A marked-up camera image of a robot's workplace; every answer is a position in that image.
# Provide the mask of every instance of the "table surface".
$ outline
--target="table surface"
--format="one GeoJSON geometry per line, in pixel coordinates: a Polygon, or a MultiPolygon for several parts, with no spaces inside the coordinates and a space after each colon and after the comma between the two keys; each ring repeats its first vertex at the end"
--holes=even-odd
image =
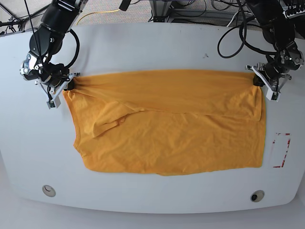
{"type": "MultiPolygon", "coordinates": [[[[93,75],[152,69],[212,69],[246,72],[244,66],[265,62],[248,48],[234,58],[222,59],[217,42],[224,27],[169,23],[125,23],[73,28],[81,42],[80,55],[71,72],[93,75]]],[[[280,101],[266,101],[267,127],[261,168],[231,169],[187,176],[108,174],[85,168],[73,148],[75,130],[70,111],[49,110],[34,81],[19,74],[29,51],[31,32],[0,38],[0,151],[14,191],[33,200],[107,211],[138,213],[202,213],[263,208],[290,202],[305,169],[304,69],[290,72],[293,79],[282,89],[280,101]],[[291,133],[283,168],[274,168],[272,151],[276,133],[291,133]],[[43,185],[56,190],[47,197],[43,185]],[[250,196],[263,190],[253,203],[250,196]]],[[[248,42],[272,50],[261,32],[249,31],[248,42]]],[[[231,54],[240,46],[238,32],[221,46],[231,54]]],[[[305,51],[305,41],[297,40],[305,51]]],[[[67,64],[75,52],[67,34],[52,62],[67,64]]]]}

